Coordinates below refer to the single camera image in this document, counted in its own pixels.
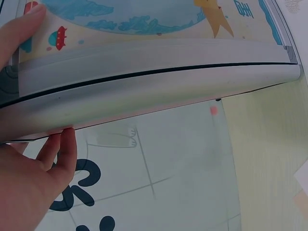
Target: hand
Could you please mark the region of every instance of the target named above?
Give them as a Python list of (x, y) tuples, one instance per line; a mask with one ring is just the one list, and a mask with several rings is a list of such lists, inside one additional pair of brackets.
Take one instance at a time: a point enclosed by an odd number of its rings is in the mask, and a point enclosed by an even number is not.
[[(38, 5), (0, 28), (0, 69), (38, 30), (45, 14), (46, 8)], [(77, 145), (72, 128), (51, 135), (36, 160), (23, 156), (26, 146), (0, 146), (0, 230), (33, 231), (74, 176)], [(59, 150), (57, 165), (51, 168)]]

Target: cartoon illustration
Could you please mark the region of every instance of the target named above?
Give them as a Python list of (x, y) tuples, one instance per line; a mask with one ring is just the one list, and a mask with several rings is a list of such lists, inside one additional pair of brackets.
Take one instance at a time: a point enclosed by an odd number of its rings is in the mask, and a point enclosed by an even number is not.
[(194, 0), (195, 6), (202, 8), (208, 22), (214, 33), (214, 38), (216, 38), (220, 26), (225, 28), (234, 37), (233, 31), (223, 14), (222, 8), (218, 6), (217, 0)]
[[(113, 231), (115, 229), (115, 220), (111, 216), (103, 217), (100, 222), (100, 231)], [(79, 225), (76, 231), (90, 231), (87, 226)]]
[(247, 16), (247, 17), (252, 17), (254, 18), (254, 16), (252, 15), (252, 12), (249, 8), (249, 5), (248, 3), (242, 3), (242, 2), (239, 2), (237, 0), (233, 0), (234, 1), (234, 4), (237, 8), (237, 11), (239, 12), (239, 14), (241, 16)]
[(73, 24), (119, 34), (166, 34), (187, 29), (204, 20), (198, 16), (200, 8), (188, 0), (177, 0), (176, 3), (173, 0), (41, 2), (52, 14)]
[[(28, 13), (33, 7), (38, 5), (36, 1), (28, 2), (25, 5), (24, 14)], [(30, 37), (27, 41), (20, 45), (20, 48), (24, 50), (26, 53), (30, 53), (32, 51), (32, 37)]]
[(57, 31), (53, 32), (48, 39), (51, 46), (55, 46), (60, 51), (65, 46), (64, 40), (66, 38), (65, 32), (67, 28), (61, 26)]
[(85, 205), (93, 206), (94, 199), (81, 187), (89, 187), (96, 184), (101, 178), (101, 170), (93, 161), (86, 159), (77, 160), (75, 171), (84, 170), (89, 172), (89, 175), (80, 180), (78, 185), (67, 186), (62, 192), (63, 200), (54, 201), (49, 209), (55, 211), (68, 211), (74, 205), (74, 195), (78, 197)]
[(124, 123), (113, 122), (95, 126), (88, 131), (87, 139), (89, 146), (109, 148), (134, 148), (136, 128)]

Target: yellow cartoon character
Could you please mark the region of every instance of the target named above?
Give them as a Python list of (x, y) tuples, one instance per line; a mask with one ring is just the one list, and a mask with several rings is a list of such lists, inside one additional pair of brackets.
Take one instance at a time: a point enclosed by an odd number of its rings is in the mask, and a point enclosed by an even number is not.
[(194, 4), (202, 8), (203, 13), (211, 25), (214, 38), (216, 38), (220, 26), (225, 28), (234, 37), (233, 31), (221, 7), (217, 4), (217, 0), (194, 0)]

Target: play mat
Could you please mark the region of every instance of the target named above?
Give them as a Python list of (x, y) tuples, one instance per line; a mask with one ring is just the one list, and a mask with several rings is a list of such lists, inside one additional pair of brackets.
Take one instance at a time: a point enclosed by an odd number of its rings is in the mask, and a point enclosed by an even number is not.
[(74, 179), (37, 231), (241, 230), (221, 101), (81, 129), (77, 146)]

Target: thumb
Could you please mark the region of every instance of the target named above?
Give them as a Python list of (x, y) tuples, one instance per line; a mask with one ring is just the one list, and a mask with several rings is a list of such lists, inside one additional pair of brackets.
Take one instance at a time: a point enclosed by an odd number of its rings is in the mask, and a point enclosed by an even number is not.
[(22, 17), (11, 20), (0, 28), (0, 70), (18, 46), (39, 29), (46, 14), (44, 5), (33, 7)]

